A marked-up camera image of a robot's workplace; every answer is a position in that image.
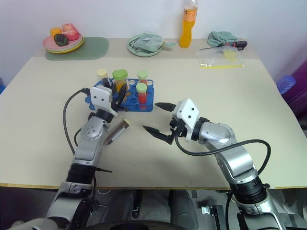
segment orange liquid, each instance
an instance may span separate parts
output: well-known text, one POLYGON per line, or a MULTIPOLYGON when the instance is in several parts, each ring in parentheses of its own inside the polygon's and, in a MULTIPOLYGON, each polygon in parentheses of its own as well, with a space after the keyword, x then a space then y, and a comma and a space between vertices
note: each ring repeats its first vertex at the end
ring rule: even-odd
POLYGON ((184 9, 184 17, 182 23, 182 35, 179 45, 182 48, 188 48, 192 40, 192 27, 195 24, 197 7, 193 9, 184 9))
POLYGON ((123 85, 126 84, 126 79, 123 80, 116 80, 115 81, 115 85, 116 85, 116 91, 119 92, 121 87, 123 87, 123 85))

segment pink fruit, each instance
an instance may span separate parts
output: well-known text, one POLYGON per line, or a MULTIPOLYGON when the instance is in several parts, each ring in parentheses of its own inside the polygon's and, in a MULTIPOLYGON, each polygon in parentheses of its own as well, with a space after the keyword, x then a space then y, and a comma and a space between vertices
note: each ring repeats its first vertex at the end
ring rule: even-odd
POLYGON ((73 26, 73 24, 68 23, 62 26, 63 34, 68 38, 68 40, 73 41, 79 38, 78 30, 73 26))

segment green plate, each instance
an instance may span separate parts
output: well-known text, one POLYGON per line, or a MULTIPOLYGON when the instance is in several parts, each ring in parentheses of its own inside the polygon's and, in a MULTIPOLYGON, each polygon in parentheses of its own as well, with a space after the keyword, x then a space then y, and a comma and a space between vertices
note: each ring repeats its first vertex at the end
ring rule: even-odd
POLYGON ((155 52, 149 52, 149 51, 140 51, 140 52, 135 52, 135 50, 132 48, 132 46, 130 46, 130 42, 132 42, 133 40, 137 39, 138 37, 141 37, 143 34, 138 34, 133 36, 132 38, 129 39, 129 41, 127 42, 127 48, 128 50, 133 53, 136 56, 140 56, 140 57, 150 57, 153 55, 156 55, 157 53, 159 53, 162 49, 162 46, 155 52))

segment blue test tube rack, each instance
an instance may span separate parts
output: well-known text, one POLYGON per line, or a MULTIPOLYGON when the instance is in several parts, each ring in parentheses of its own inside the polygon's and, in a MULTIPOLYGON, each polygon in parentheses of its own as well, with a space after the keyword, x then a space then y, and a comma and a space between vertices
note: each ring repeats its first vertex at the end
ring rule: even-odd
MULTIPOLYGON (((127 99, 124 101, 121 106, 128 109, 128 112, 151 112, 153 110, 153 103, 154 103, 154 81, 153 80, 147 80, 147 100, 145 104, 140 104, 138 99, 138 92, 136 91, 136 85, 139 81, 139 79, 128 79, 129 81, 129 90, 126 92, 127 99)), ((113 100, 117 98, 118 94, 115 93, 113 95, 113 100)), ((91 110, 95 110, 95 106, 92 104, 91 97, 87 96, 85 98, 85 102, 90 104, 89 108, 91 110)))

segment white wall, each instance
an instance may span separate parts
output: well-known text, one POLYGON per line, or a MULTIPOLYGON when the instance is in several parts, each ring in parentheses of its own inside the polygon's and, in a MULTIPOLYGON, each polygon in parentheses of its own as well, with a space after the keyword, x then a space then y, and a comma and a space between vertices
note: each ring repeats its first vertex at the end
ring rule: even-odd
MULTIPOLYGON (((73 23, 86 36, 130 37, 145 30, 178 38, 183 0, 1 0, 1 77, 8 84, 49 29, 73 23)), ((257 49, 274 79, 307 43, 306 0, 199 0, 193 38, 230 31, 257 49)), ((307 55, 296 57, 295 69, 307 55)))

